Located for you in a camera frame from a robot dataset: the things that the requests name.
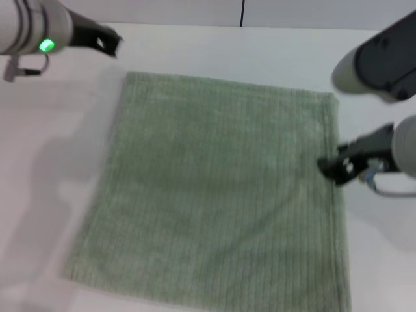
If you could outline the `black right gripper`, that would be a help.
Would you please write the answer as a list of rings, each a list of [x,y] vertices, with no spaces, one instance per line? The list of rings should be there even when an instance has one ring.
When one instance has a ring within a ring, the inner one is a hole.
[[[337,147],[333,157],[321,157],[317,166],[322,175],[337,186],[345,185],[371,167],[382,163],[382,172],[399,172],[392,152],[394,125],[381,128]]]

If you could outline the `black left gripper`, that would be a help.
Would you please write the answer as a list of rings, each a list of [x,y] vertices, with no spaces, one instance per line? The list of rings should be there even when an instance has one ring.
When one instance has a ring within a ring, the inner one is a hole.
[[[95,49],[110,57],[116,57],[118,46],[123,38],[113,28],[98,24],[71,10],[69,14],[73,22],[73,34],[69,47]]]

